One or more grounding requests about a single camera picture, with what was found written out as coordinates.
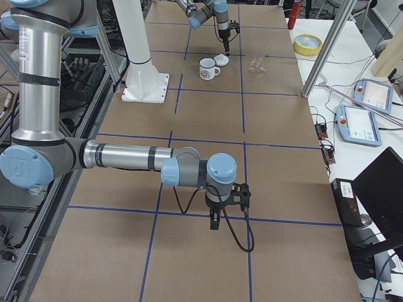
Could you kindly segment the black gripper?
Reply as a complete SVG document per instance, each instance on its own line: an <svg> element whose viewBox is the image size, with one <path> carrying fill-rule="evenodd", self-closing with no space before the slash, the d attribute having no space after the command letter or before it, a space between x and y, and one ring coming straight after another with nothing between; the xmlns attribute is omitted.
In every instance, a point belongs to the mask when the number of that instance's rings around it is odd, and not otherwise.
<svg viewBox="0 0 403 302"><path fill-rule="evenodd" d="M206 205L210 209L210 229L218 230L220 226L221 211L224 209L224 205L214 201L206 201Z"/></svg>
<svg viewBox="0 0 403 302"><path fill-rule="evenodd" d="M218 29L218 34L219 34L219 38L222 41L223 45L224 45L224 50L225 50L225 55L229 56L230 55L230 47L229 47L229 37L230 37L230 29L226 28L226 29Z"/></svg>

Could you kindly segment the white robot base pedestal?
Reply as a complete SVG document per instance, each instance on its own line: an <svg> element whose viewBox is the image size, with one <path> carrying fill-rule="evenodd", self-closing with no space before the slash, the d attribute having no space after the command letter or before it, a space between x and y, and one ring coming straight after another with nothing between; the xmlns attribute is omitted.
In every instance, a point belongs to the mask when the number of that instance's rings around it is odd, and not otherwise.
<svg viewBox="0 0 403 302"><path fill-rule="evenodd" d="M153 65L140 1L113 1L116 17L127 51L129 66L122 100L162 104L169 74Z"/></svg>

